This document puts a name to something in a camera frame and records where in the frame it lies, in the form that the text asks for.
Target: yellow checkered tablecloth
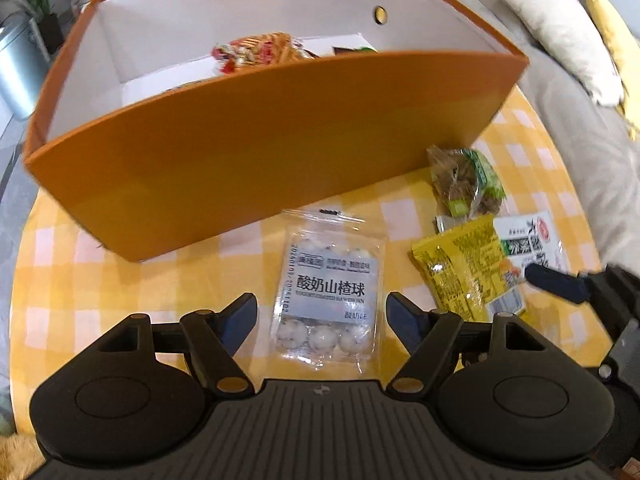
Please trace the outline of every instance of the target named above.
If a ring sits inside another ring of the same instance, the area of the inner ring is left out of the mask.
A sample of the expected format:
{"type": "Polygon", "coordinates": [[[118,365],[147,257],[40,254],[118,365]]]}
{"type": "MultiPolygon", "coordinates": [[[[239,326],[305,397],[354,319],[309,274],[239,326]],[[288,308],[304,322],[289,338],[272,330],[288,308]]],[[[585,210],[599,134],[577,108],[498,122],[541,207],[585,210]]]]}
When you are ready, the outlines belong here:
{"type": "MultiPolygon", "coordinates": [[[[600,268],[564,164],[518,89],[475,147],[500,176],[509,214],[551,211],[571,269],[600,268]]],[[[409,257],[416,240],[434,234],[433,219],[441,212],[427,169],[322,204],[386,226],[384,297],[399,290],[423,308],[434,306],[409,257]]],[[[28,405],[36,387],[125,316],[146,312],[152,322],[173,322],[199,308],[220,310],[245,291],[257,296],[259,317],[236,359],[259,386],[269,363],[284,225],[282,215],[275,216],[132,264],[101,248],[40,191],[22,235],[12,299],[10,373],[18,430],[33,431],[28,405]]],[[[562,349],[580,364],[599,364],[610,343],[588,306],[575,308],[542,292],[528,299],[539,307],[557,305],[562,349]]],[[[388,327],[383,331],[380,355],[380,379],[386,383],[406,358],[388,327]]],[[[184,366],[177,356],[159,359],[184,366]]],[[[269,374],[281,372],[269,370],[269,374]]]]}

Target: orange box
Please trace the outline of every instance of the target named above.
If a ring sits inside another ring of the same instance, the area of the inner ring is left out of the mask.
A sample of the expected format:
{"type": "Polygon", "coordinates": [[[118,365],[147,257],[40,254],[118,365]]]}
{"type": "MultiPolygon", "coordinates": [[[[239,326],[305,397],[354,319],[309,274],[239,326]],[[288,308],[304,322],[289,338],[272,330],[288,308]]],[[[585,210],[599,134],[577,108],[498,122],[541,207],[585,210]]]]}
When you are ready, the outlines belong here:
{"type": "Polygon", "coordinates": [[[105,247],[143,260],[419,168],[432,144],[469,146],[526,65],[455,0],[93,0],[25,164],[105,247]],[[215,76],[214,44],[275,30],[378,54],[215,76]]]}

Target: printed label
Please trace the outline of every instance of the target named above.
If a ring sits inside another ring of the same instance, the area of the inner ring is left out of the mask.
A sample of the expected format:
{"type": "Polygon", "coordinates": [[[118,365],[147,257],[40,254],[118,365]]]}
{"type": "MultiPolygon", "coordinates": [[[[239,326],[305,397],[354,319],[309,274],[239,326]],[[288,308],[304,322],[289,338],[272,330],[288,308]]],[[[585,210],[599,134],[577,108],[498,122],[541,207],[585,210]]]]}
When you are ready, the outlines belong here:
{"type": "Polygon", "coordinates": [[[504,253],[521,272],[530,263],[564,272],[568,270],[562,245],[548,212],[496,217],[494,228],[504,253]]]}
{"type": "Polygon", "coordinates": [[[352,324],[375,322],[376,259],[359,251],[289,248],[282,313],[352,324]]]}
{"type": "Polygon", "coordinates": [[[523,311],[524,306],[524,301],[522,301],[520,292],[517,287],[514,287],[503,295],[495,298],[495,300],[490,301],[484,307],[489,315],[489,321],[491,321],[494,318],[494,314],[497,314],[498,312],[519,314],[523,311]]]}

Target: yogurt hawthorn ball bag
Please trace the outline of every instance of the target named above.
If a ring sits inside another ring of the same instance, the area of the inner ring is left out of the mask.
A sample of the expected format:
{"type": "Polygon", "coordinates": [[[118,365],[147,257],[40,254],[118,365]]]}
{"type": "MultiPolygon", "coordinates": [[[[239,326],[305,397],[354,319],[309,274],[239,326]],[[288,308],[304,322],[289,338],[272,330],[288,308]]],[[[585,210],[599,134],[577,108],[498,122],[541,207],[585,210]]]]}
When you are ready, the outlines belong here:
{"type": "MultiPolygon", "coordinates": [[[[285,213],[290,226],[271,326],[274,359],[315,371],[340,368],[340,378],[374,376],[383,238],[339,212],[285,213]]],[[[289,367],[292,377],[299,378],[297,368],[289,367]]]]}

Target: metal trash can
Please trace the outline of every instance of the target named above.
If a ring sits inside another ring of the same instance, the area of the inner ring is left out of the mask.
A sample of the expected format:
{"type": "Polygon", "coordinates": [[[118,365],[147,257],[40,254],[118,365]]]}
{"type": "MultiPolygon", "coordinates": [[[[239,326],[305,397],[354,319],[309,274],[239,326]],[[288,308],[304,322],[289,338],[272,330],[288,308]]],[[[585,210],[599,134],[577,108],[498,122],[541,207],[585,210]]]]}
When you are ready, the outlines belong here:
{"type": "Polygon", "coordinates": [[[35,22],[12,14],[0,27],[0,95],[16,118],[24,120],[36,107],[49,69],[49,56],[35,22]]]}

